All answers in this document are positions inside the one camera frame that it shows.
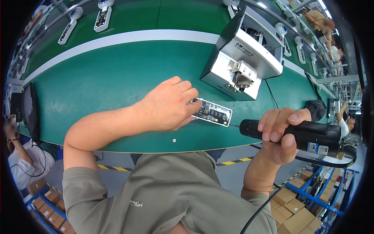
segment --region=yellow black warning tape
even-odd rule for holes
[[[297,176],[298,174],[300,174],[303,170],[305,170],[305,168],[307,168],[307,166],[309,166],[311,163],[309,163],[308,165],[306,165],[305,167],[303,167],[303,169],[301,169],[298,173],[294,174],[293,177],[289,178],[288,180],[286,180],[285,182],[281,183],[280,185],[278,185],[279,187],[282,187],[282,185],[284,185],[285,183],[287,183],[288,181],[292,180],[295,176]]]
[[[238,163],[238,162],[246,162],[246,161],[250,161],[252,160],[252,158],[241,158],[241,159],[237,159],[237,160],[233,160],[233,161],[228,161],[228,162],[221,162],[221,163],[217,163],[216,164],[216,167],[221,167],[221,166],[225,166],[225,165],[232,165],[232,164],[235,164],[235,163]],[[101,168],[101,169],[107,169],[107,170],[117,170],[117,171],[132,171],[133,168],[129,168],[129,167],[114,167],[114,166],[105,166],[105,165],[100,165],[100,164],[97,164],[97,167],[98,168]]]
[[[57,192],[59,192],[59,193],[62,194],[62,192],[61,192],[60,190],[56,189],[55,187],[53,187],[52,185],[48,184],[47,182],[46,182],[46,184],[47,184],[49,187],[53,188],[54,190],[56,190]]]

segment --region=gray t-shirt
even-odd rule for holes
[[[167,234],[180,221],[189,233],[240,233],[268,197],[225,190],[214,168],[204,151],[143,154],[111,198],[97,171],[69,168],[62,181],[66,216],[77,234]],[[270,204],[246,231],[276,232]]]

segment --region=fingernail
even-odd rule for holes
[[[259,131],[262,131],[263,128],[264,128],[264,125],[263,125],[263,124],[259,124],[259,125],[257,126],[257,130],[259,130]]]
[[[288,139],[288,140],[286,140],[285,142],[283,142],[283,144],[282,145],[284,145],[285,147],[291,147],[292,145],[293,145],[293,143],[294,143],[294,138],[293,137],[291,137],[290,139]]]
[[[295,121],[295,120],[297,120],[297,115],[296,115],[296,114],[292,114],[292,115],[290,115],[290,116],[288,117],[288,120],[289,120],[289,121]]]
[[[269,133],[263,133],[262,134],[262,139],[263,140],[269,140]]]
[[[273,132],[270,136],[270,139],[272,140],[272,142],[276,142],[278,140],[278,133]]]

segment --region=black screwdriver handle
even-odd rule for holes
[[[245,119],[240,123],[240,133],[244,136],[262,140],[262,132],[257,130],[259,120]],[[295,136],[297,148],[303,151],[336,156],[340,150],[340,126],[303,121],[297,126],[290,125],[284,135],[291,133]]]

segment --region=gray floor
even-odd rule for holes
[[[229,148],[222,154],[222,157],[219,158],[217,162],[220,163],[240,158],[252,157],[257,153],[257,151],[258,149],[249,145]],[[130,154],[99,151],[94,152],[94,154],[98,156],[99,159],[103,159],[102,161],[97,162],[97,164],[124,168],[134,167]],[[240,191],[243,187],[244,172],[249,163],[250,161],[246,161],[217,167],[216,173],[222,187],[237,195],[240,195]],[[283,183],[285,180],[288,180],[290,177],[294,176],[295,173],[299,172],[307,164],[308,163],[306,162],[294,160],[289,164],[282,165],[275,178],[275,183]],[[56,189],[62,191],[63,171],[63,161],[59,160],[50,170],[48,175],[45,176],[46,182],[54,186]],[[117,193],[130,174],[130,172],[117,170],[98,169],[98,171],[103,183],[108,188],[108,197],[111,197]]]

